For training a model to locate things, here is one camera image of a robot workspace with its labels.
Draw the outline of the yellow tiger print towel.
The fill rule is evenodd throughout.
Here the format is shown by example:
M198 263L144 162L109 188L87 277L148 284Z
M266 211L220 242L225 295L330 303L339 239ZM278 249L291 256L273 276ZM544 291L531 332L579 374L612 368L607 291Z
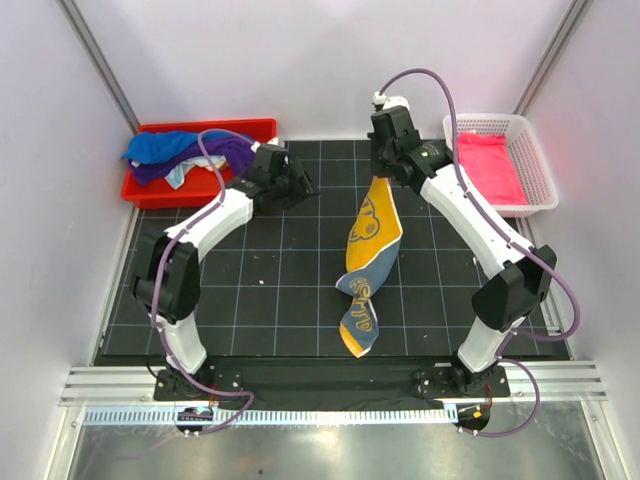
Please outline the yellow tiger print towel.
M337 290L351 297L351 305L339 323L339 334L356 358L366 355L379 336L372 298L391 272L402 236L390 181L375 177L348 236L346 273L335 284Z

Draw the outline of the pink microfiber towel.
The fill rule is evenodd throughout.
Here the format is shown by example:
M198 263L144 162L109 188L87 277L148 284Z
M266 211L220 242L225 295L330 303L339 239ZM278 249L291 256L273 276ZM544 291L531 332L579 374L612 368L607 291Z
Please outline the pink microfiber towel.
M461 166L491 205L527 204L505 136L463 132L457 142Z

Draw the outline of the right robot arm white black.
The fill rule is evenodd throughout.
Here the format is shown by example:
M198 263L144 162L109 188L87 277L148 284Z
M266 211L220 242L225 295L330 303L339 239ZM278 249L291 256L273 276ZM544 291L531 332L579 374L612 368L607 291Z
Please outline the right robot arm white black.
M493 373L509 334L545 300L557 256L536 248L495 211L456 168L439 141L424 141L405 100L393 97L371 116L372 170L435 207L475 255L487 278L472 296L474 322L451 360L450 382L473 396Z

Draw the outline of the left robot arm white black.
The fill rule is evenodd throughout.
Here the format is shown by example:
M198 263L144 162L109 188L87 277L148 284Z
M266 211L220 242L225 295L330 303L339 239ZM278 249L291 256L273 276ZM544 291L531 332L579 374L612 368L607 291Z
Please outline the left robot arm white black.
M253 162L242 177L226 182L213 158L219 191L186 220L142 237L130 287L147 310L160 337L168 371L190 400L208 395L212 386L208 354L196 325L201 296L201 262L224 238L271 207L291 208L319 195L302 162L284 147L256 142Z

